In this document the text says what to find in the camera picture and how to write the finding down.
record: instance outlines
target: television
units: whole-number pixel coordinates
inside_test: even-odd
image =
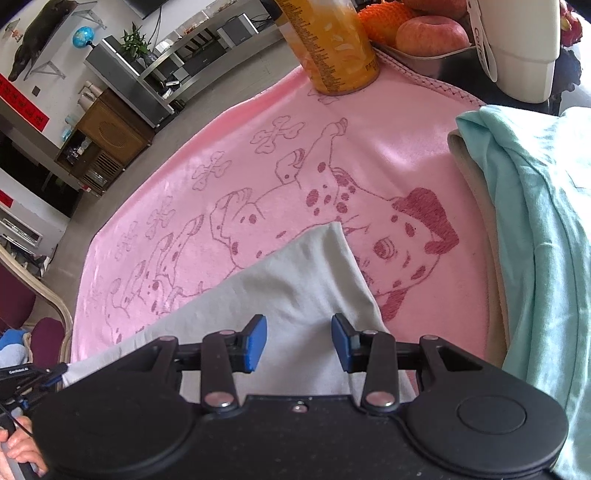
[[[164,5],[167,0],[124,0],[142,20]]]

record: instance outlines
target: kettle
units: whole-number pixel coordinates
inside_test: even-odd
[[[92,92],[83,89],[80,94],[80,98],[78,98],[78,105],[80,105],[82,109],[87,112],[95,101],[96,97],[92,94]]]
[[[485,73],[521,102],[545,102],[560,54],[559,0],[467,0]]]

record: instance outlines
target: mint green towel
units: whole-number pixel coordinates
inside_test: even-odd
[[[554,469],[591,479],[591,109],[484,106],[457,118],[496,207],[511,344],[504,370],[554,397],[570,431]]]

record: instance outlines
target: light gray cloth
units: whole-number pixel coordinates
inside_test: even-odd
[[[72,364],[64,380],[71,384],[161,335],[196,343],[218,330],[240,331],[261,313],[268,321],[267,345],[254,373],[234,375],[241,398],[352,393],[358,399],[365,374],[348,375],[341,369],[330,334],[330,320],[337,312],[357,330],[386,331],[340,223],[330,223],[306,232],[133,337]],[[402,401],[414,397],[403,373],[400,387]],[[181,394],[198,401],[199,372],[183,374]]]
[[[0,368],[26,364],[28,357],[26,347],[19,343],[11,343],[0,350]]]

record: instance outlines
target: maroon cushion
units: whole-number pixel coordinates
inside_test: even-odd
[[[31,332],[33,363],[41,368],[53,367],[59,359],[64,337],[61,322],[49,317],[39,320]]]
[[[0,265],[0,285],[0,332],[19,329],[33,310],[35,294],[4,265]]]

